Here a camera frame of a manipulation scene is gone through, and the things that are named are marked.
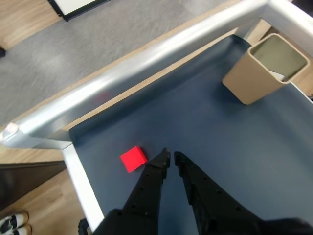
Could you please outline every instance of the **blue mat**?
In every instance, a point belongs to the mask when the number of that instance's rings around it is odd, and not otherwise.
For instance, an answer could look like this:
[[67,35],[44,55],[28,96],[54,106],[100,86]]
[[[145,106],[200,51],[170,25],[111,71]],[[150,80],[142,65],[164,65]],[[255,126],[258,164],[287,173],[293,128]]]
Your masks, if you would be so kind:
[[[104,215],[124,206],[142,172],[129,174],[119,156],[140,146],[150,160],[168,147],[260,218],[301,217],[313,224],[313,106],[293,85],[242,104],[222,79],[249,46],[230,36],[71,129]],[[198,234],[171,162],[159,234]]]

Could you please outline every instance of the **beige pen holder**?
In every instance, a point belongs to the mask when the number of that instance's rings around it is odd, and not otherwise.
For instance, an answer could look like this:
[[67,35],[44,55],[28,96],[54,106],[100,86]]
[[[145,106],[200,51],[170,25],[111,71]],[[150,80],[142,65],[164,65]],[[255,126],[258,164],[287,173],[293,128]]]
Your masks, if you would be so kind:
[[223,84],[243,103],[254,101],[290,83],[310,61],[278,34],[250,47],[224,77]]

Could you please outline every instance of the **aluminum rail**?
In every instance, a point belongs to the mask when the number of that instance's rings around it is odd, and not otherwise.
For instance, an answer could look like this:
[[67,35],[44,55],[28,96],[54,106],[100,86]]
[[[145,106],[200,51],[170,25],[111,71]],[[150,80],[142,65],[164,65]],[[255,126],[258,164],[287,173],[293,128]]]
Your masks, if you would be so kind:
[[243,0],[120,62],[90,82],[16,122],[18,131],[1,133],[2,144],[29,148],[27,138],[44,139],[184,56],[247,22],[262,18],[313,56],[313,19],[287,0]]

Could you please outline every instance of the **shoe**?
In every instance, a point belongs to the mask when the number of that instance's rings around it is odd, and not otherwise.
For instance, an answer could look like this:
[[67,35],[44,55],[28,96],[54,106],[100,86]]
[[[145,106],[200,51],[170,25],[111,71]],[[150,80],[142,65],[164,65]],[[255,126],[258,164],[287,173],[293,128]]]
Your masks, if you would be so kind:
[[28,222],[29,216],[26,212],[8,216],[0,221],[0,234],[12,231]]
[[29,224],[25,224],[18,229],[7,231],[3,235],[31,235],[31,230],[31,226]]

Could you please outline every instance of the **red cube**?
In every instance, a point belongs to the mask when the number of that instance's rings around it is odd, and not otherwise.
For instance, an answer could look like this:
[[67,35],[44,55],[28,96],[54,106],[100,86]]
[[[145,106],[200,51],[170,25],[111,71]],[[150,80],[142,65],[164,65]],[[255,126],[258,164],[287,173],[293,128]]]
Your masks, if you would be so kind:
[[147,161],[145,155],[138,146],[135,146],[128,152],[122,154],[121,159],[128,173],[131,173],[132,171],[136,170],[138,167],[140,167]]

